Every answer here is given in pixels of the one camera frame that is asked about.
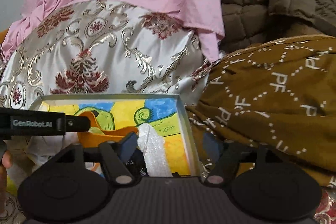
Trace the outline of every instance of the colorful drawing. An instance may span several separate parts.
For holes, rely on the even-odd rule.
[[[160,136],[164,137],[166,157],[172,173],[190,175],[174,98],[44,105],[43,108],[51,112],[64,112],[67,115],[80,115],[91,111],[101,129],[106,131],[149,123]],[[98,128],[91,128],[90,133],[103,134]]]

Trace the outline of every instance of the human hand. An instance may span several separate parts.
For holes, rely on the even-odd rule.
[[[0,165],[0,214],[5,211],[7,169],[11,168],[12,164],[12,155],[9,151],[6,151],[2,157],[2,165]]]

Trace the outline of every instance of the blue painted area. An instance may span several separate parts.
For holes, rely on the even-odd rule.
[[[114,102],[105,102],[105,103],[79,104],[78,106],[79,106],[79,109],[90,106],[90,107],[95,107],[95,108],[110,112],[113,105],[114,105]]]
[[[162,99],[147,99],[144,107],[152,111],[152,116],[148,122],[160,120],[168,117],[176,112],[176,99],[162,98]]]

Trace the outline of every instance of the black circular disc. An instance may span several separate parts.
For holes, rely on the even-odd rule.
[[[45,221],[80,219],[99,209],[109,194],[99,174],[71,166],[36,171],[18,189],[18,201],[29,216]]]
[[[272,221],[309,217],[321,199],[318,183],[295,165],[268,164],[239,175],[231,195],[243,211]]]

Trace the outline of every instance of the puffer jacket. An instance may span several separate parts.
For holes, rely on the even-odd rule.
[[[220,48],[232,52],[281,37],[325,33],[336,36],[336,0],[221,0],[226,37]]]

